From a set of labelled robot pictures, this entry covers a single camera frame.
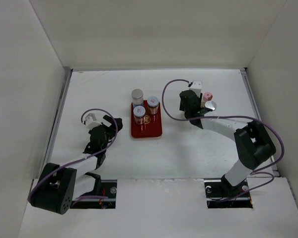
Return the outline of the pink cap bottle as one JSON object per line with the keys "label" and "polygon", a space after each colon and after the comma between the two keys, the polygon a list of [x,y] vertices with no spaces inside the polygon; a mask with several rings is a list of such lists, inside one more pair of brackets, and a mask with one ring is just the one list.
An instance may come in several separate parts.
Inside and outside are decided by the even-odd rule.
{"label": "pink cap bottle", "polygon": [[203,108],[205,106],[205,103],[207,101],[211,101],[213,98],[213,95],[211,92],[205,92],[202,96],[202,100],[201,100],[201,107]]}

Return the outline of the silver cap white bottle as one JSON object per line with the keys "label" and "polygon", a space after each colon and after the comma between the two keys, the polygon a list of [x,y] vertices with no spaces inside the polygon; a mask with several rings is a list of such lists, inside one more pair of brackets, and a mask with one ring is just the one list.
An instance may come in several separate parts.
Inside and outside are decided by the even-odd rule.
{"label": "silver cap white bottle", "polygon": [[217,105],[214,101],[210,100],[210,101],[206,101],[204,104],[204,108],[209,110],[209,111],[215,111],[217,108]]}

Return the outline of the small jar red label lid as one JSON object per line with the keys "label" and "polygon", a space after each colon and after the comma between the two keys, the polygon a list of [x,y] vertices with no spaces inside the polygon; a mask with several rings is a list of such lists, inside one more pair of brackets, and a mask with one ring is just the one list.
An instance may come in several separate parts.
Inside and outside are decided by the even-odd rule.
{"label": "small jar red label lid", "polygon": [[146,119],[146,110],[143,106],[136,106],[133,109],[134,120],[136,124],[144,124]]}

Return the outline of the tall blue label spice bottle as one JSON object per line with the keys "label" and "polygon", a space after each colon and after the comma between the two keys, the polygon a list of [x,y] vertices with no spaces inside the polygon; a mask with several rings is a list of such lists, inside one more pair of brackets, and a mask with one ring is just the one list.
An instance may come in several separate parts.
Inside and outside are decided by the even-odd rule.
{"label": "tall blue label spice bottle", "polygon": [[143,91],[141,89],[134,89],[131,95],[133,107],[144,105]]}

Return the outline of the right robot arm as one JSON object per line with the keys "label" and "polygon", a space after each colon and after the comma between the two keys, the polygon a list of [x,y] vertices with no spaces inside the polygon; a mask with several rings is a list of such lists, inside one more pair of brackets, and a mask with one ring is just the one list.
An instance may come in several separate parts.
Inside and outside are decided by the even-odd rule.
{"label": "right robot arm", "polygon": [[262,163],[276,153],[276,147],[264,125],[257,121],[238,122],[231,119],[208,119],[205,114],[216,109],[214,102],[201,106],[201,98],[192,90],[182,91],[180,110],[189,122],[200,128],[220,134],[235,143],[237,161],[221,177],[220,189],[226,196],[238,191],[238,186]]}

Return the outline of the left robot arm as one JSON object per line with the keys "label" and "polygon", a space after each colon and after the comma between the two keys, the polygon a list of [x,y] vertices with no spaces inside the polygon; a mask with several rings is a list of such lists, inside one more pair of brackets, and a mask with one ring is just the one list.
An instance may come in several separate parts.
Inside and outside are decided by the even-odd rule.
{"label": "left robot arm", "polygon": [[106,114],[97,120],[87,114],[81,122],[88,128],[89,142],[83,154],[65,164],[47,163],[28,195],[31,206],[64,214],[69,209],[114,209],[117,182],[102,180],[95,170],[106,159],[106,151],[123,128],[121,118]]}

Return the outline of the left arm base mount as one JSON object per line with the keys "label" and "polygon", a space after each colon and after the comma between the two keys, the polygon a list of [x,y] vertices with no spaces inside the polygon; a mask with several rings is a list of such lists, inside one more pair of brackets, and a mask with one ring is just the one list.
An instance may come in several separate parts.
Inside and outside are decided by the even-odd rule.
{"label": "left arm base mount", "polygon": [[116,208],[117,181],[86,173],[75,182],[72,209]]}

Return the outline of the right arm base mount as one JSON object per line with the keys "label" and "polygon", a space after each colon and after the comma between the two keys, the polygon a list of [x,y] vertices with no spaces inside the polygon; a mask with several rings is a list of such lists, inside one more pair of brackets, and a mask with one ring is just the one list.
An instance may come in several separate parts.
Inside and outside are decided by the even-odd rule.
{"label": "right arm base mount", "polygon": [[209,209],[230,209],[230,208],[253,208],[250,192],[248,191],[247,181],[243,181],[240,185],[233,189],[224,188],[221,180],[205,180],[205,194],[207,207]]}

